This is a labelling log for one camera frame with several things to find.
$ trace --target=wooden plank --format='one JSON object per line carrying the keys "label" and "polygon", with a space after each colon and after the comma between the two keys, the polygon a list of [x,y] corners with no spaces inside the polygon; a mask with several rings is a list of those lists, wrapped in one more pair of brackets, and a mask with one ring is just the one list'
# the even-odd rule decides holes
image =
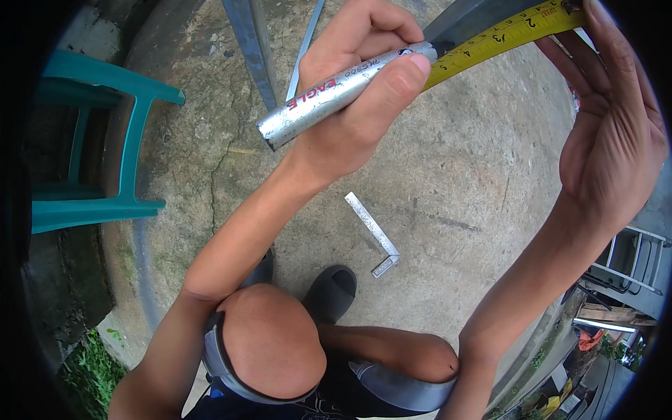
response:
{"label": "wooden plank", "polygon": [[644,313],[633,308],[612,308],[607,310],[604,306],[594,303],[586,303],[579,309],[578,317],[609,321],[622,325],[656,325],[656,321],[649,319]]}

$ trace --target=tape measure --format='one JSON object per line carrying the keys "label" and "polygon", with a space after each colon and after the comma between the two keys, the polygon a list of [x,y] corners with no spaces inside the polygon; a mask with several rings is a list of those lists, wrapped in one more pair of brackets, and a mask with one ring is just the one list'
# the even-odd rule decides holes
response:
{"label": "tape measure", "polygon": [[568,12],[560,0],[545,1],[499,22],[439,58],[425,88],[517,46],[586,24],[582,10]]}

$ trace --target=hand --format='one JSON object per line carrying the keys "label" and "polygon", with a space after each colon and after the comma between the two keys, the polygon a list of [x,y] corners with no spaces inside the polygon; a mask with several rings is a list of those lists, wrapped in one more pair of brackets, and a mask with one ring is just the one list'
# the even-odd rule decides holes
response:
{"label": "hand", "polygon": [[585,1],[587,33],[536,42],[576,89],[581,107],[560,156],[563,194],[612,237],[644,206],[667,158],[667,136],[653,90],[632,47],[598,1]]}
{"label": "hand", "polygon": [[[301,59],[298,90],[423,39],[408,11],[383,0],[348,0]],[[418,96],[429,71],[429,60],[420,54],[393,60],[352,104],[303,132],[287,158],[307,167],[306,176],[320,189],[357,171],[392,121]]]}

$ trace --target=knee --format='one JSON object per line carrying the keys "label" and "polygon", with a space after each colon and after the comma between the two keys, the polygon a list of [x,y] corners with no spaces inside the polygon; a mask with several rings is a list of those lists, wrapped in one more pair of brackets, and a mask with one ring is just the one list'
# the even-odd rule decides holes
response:
{"label": "knee", "polygon": [[453,347],[434,334],[422,334],[424,345],[421,354],[416,355],[415,377],[425,382],[440,384],[457,376],[460,364]]}
{"label": "knee", "polygon": [[236,375],[274,398],[303,395],[318,384],[327,360],[310,315],[291,295],[256,284],[229,296],[223,341]]}

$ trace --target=green plastic chair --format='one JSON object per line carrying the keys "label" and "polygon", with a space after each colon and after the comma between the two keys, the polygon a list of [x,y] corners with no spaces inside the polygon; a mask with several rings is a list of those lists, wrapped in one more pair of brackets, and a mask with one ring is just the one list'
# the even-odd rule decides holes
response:
{"label": "green plastic chair", "polygon": [[[126,129],[119,190],[116,196],[105,197],[97,186],[79,183],[79,161],[91,108],[113,108],[122,98],[112,89],[135,96],[135,104]],[[154,99],[183,105],[184,93],[83,54],[68,50],[54,52],[38,84],[35,102],[73,106],[79,109],[79,115],[67,179],[32,186],[32,233],[152,217],[165,207],[163,201],[138,200],[135,196],[140,141]]]}

